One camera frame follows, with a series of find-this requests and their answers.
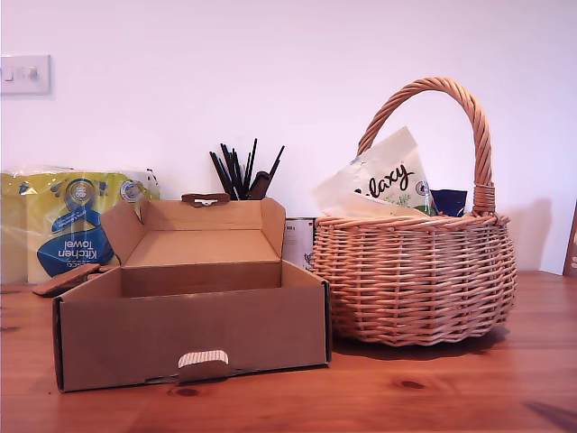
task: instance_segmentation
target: wicker basket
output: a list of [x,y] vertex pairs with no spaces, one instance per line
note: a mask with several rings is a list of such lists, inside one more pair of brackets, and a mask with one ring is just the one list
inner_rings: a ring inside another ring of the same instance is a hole
[[508,218],[495,213],[490,135],[475,98],[448,78],[402,88],[379,110],[357,155],[390,114],[425,90],[453,97],[475,141],[473,211],[463,217],[392,216],[316,221],[313,272],[331,284],[333,325],[341,336],[386,345],[434,345],[482,336],[513,306],[517,266]]

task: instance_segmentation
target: open cardboard box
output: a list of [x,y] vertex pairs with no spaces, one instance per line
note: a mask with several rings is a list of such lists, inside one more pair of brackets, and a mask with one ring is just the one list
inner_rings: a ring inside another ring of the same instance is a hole
[[191,352],[222,350],[228,364],[188,379],[330,362],[328,286],[281,260],[280,204],[151,201],[141,213],[105,212],[122,266],[54,300],[60,390],[174,382]]

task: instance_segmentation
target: wooden table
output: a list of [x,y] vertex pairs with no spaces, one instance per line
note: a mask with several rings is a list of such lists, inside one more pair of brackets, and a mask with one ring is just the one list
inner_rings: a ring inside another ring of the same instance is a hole
[[336,341],[330,368],[60,394],[50,300],[2,288],[2,432],[577,431],[577,280],[519,276],[507,327],[433,347]]

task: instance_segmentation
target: box lid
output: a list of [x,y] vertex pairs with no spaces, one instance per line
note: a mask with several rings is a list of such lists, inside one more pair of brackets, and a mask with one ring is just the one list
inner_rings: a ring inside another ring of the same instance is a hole
[[141,219],[126,202],[101,217],[123,266],[280,261],[285,209],[272,198],[208,207],[145,201]]

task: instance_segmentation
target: light switch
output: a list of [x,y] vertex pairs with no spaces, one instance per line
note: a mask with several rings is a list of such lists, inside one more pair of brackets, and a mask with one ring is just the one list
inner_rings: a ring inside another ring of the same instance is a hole
[[2,56],[2,95],[48,95],[50,56]]

